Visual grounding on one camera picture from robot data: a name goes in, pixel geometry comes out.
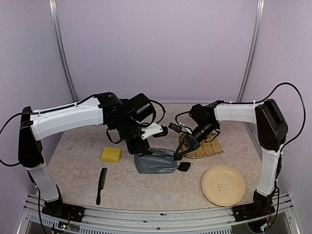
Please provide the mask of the black clipper guard attachment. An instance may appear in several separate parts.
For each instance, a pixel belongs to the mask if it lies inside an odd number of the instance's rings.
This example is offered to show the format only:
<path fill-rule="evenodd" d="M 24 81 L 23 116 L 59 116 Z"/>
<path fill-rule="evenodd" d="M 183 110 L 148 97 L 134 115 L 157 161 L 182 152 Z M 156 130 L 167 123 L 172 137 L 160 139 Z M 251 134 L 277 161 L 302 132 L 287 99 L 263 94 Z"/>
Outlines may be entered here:
<path fill-rule="evenodd" d="M 181 172 L 187 172 L 189 170 L 191 166 L 190 162 L 181 162 L 178 167 L 177 170 L 181 171 Z"/>

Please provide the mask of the grey zip pouch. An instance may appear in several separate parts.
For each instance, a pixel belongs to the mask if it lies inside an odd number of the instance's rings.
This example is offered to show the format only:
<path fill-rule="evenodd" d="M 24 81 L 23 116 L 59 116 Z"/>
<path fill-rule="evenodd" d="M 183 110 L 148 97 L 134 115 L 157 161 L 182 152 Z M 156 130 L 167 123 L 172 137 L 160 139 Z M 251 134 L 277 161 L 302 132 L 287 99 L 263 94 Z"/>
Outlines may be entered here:
<path fill-rule="evenodd" d="M 135 154 L 134 164 L 139 174 L 168 174 L 177 169 L 174 151 L 164 148 L 149 148 L 150 154 Z"/>

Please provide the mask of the yellow sponge block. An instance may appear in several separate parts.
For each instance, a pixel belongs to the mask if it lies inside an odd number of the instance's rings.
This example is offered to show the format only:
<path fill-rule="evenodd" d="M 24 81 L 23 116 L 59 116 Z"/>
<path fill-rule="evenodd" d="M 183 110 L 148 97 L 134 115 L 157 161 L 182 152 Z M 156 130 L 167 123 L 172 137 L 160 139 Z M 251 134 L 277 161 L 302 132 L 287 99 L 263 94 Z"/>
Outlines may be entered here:
<path fill-rule="evenodd" d="M 105 147 L 101 155 L 103 162 L 119 163 L 121 159 L 122 149 Z"/>

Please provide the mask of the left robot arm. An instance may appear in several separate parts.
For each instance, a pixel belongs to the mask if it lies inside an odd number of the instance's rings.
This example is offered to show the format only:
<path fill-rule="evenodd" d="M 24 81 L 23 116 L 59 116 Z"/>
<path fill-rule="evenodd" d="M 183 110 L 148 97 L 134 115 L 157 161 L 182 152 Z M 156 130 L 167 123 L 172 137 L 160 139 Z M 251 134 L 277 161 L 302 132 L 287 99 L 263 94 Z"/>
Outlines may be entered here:
<path fill-rule="evenodd" d="M 147 139 L 163 131 L 154 121 L 143 124 L 148 116 L 156 116 L 156 110 L 144 94 L 119 99 L 107 92 L 50 109 L 32 111 L 25 107 L 20 120 L 19 163 L 28 171 L 44 201 L 49 202 L 49 209 L 59 217 L 65 216 L 68 205 L 61 201 L 58 187 L 48 175 L 41 141 L 72 129 L 106 125 L 109 130 L 117 130 L 130 154 L 145 154 L 150 147 Z"/>

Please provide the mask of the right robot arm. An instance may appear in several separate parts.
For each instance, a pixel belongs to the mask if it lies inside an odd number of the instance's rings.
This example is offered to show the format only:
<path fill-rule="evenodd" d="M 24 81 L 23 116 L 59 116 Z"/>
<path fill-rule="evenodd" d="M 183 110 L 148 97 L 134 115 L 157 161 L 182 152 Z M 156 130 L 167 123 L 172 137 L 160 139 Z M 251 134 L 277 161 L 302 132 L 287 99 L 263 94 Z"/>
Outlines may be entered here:
<path fill-rule="evenodd" d="M 197 150 L 211 132 L 220 129 L 223 121 L 254 124 L 262 153 L 262 168 L 256 192 L 268 197 L 275 191 L 281 170 L 282 148 L 286 144 L 288 133 L 288 125 L 275 100 L 249 104 L 218 100 L 206 106 L 196 104 L 187 113 L 197 126 L 182 138 L 174 153 L 176 160 Z"/>

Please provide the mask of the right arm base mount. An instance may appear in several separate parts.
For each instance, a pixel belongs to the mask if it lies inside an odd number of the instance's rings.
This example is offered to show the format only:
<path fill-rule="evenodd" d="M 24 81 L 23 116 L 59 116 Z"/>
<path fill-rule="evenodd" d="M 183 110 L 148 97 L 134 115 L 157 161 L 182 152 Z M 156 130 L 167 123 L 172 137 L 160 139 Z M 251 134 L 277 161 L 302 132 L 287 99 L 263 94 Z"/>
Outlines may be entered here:
<path fill-rule="evenodd" d="M 272 199 L 275 195 L 275 191 L 276 189 L 268 196 L 261 195 L 257 191 L 254 191 L 253 202 L 232 207 L 235 221 L 240 222 L 266 216 L 269 213 L 273 214 L 275 208 Z"/>

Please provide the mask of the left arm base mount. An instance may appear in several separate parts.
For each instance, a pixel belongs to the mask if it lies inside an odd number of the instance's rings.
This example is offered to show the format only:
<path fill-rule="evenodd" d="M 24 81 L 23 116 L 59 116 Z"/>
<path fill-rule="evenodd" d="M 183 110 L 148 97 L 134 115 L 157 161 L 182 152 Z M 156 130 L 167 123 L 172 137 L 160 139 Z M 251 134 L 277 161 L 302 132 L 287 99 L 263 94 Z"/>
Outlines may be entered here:
<path fill-rule="evenodd" d="M 56 201 L 45 202 L 42 213 L 67 221 L 82 222 L 85 208 L 78 205 L 64 203 L 61 194 Z"/>

